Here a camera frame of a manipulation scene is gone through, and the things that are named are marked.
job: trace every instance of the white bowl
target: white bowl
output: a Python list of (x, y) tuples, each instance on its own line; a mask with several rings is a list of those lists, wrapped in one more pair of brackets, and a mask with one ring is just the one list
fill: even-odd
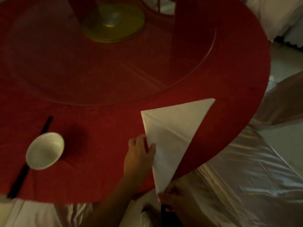
[(26, 162), (35, 170), (42, 170), (53, 165), (62, 155), (64, 140), (55, 132), (48, 132), (37, 137), (28, 147)]

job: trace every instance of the chopstick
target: chopstick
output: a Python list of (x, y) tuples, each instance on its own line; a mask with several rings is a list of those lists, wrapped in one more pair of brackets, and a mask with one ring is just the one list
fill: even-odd
[[(49, 125), (51, 124), (51, 121), (52, 121), (53, 117), (52, 116), (49, 116), (47, 118), (47, 121), (45, 123), (45, 125), (43, 126), (42, 128), (42, 131), (40, 133), (40, 135), (44, 134), (47, 132), (48, 128), (49, 128)], [(7, 195), (7, 198), (10, 198), (10, 199), (14, 199), (17, 194), (19, 193), (21, 187), (22, 187), (22, 184), (23, 184), (23, 181), (25, 180), (27, 174), (28, 174), (28, 171), (29, 171), (29, 166), (27, 165), (27, 163), (25, 163), (16, 179), (16, 181), (13, 183), (12, 187), (11, 187), (11, 190), (10, 192), (8, 193)]]

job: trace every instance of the yellow round base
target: yellow round base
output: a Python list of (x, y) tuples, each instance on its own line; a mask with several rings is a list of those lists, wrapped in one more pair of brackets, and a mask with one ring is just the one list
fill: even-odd
[(134, 35), (145, 24), (143, 11), (128, 4), (106, 4), (90, 13), (81, 23), (83, 34), (97, 42), (112, 43)]

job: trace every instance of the white napkin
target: white napkin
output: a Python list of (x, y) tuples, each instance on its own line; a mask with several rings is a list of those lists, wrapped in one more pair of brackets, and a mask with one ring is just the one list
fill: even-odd
[(156, 144), (152, 167), (156, 192), (164, 192), (215, 99), (141, 111), (147, 143)]

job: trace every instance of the round table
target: round table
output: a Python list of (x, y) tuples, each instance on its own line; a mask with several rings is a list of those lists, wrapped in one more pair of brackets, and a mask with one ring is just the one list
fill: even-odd
[[(178, 0), (174, 17), (122, 1), (144, 9), (146, 25), (113, 44), (82, 35), (85, 13), (71, 0), (0, 4), (1, 193), (50, 115), (64, 153), (50, 168), (30, 170), (18, 197), (63, 204), (95, 202), (114, 188), (128, 139), (144, 133), (143, 110), (216, 99), (174, 178), (223, 150), (256, 112), (270, 43), (239, 0)], [(150, 175), (138, 194), (153, 187)]]

